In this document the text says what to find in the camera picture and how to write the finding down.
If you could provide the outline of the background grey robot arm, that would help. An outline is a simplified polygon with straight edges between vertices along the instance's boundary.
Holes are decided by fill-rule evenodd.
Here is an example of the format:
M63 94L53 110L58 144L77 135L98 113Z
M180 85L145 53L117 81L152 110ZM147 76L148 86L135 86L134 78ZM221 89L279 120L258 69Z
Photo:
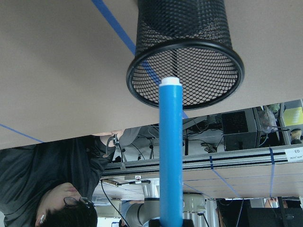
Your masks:
M147 227L151 219L160 218L160 199L147 198L143 201L123 201L121 214L127 227Z

